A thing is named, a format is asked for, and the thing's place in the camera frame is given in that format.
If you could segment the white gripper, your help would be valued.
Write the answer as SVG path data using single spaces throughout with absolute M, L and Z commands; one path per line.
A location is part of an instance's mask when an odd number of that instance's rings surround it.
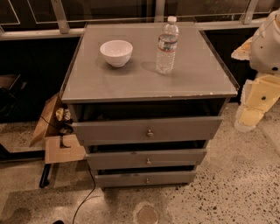
M 280 98 L 280 11 L 271 12 L 253 38 L 236 48 L 231 57 L 249 60 L 250 66 L 260 73 L 254 80 L 246 80 L 235 115 L 234 127 L 248 132 Z

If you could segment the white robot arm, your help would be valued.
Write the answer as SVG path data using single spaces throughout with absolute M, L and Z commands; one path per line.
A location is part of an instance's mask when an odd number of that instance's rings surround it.
M 253 80 L 246 80 L 241 91 L 234 127 L 248 132 L 280 98 L 280 9 L 271 12 L 254 35 L 235 49 L 231 57 L 248 60 L 257 71 Z

